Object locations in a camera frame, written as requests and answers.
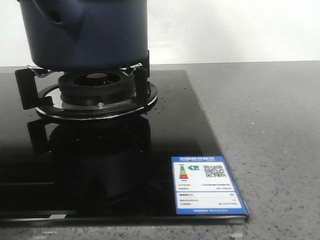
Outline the dark blue cooking pot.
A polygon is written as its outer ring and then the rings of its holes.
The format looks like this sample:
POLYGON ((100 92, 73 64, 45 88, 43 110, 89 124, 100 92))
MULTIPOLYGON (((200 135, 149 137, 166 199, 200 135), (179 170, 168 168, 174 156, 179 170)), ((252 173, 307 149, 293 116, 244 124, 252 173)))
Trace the dark blue cooking pot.
POLYGON ((145 0, 19 1, 32 61, 46 70, 124 68, 148 56, 145 0))

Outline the right gas burner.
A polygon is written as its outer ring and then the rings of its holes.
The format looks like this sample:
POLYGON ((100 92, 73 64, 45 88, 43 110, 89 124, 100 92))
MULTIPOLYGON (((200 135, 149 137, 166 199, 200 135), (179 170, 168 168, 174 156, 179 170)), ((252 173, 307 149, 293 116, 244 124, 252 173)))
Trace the right gas burner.
POLYGON ((95 72, 65 72, 58 83, 37 90, 36 78, 51 72, 28 66, 15 71, 23 109, 35 109, 50 122, 95 122, 149 112, 158 100, 149 82, 150 58, 125 68, 95 72))

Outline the blue energy label sticker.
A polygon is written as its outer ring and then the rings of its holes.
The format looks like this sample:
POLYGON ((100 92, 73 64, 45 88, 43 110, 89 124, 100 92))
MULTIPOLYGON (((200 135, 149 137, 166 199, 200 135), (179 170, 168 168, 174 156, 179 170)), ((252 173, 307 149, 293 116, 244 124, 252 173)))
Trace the blue energy label sticker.
POLYGON ((248 215, 223 156, 173 156, 171 162, 178 215, 248 215))

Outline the black glass gas cooktop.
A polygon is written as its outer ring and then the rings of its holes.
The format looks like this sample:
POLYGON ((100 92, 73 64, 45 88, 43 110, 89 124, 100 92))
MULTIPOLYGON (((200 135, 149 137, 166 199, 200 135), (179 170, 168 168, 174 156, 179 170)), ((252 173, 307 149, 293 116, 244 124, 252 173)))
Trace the black glass gas cooktop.
POLYGON ((83 126, 22 108, 0 75, 0 224, 243 224, 244 215, 178 215, 172 157, 222 156, 184 70, 155 70, 146 114, 83 126))

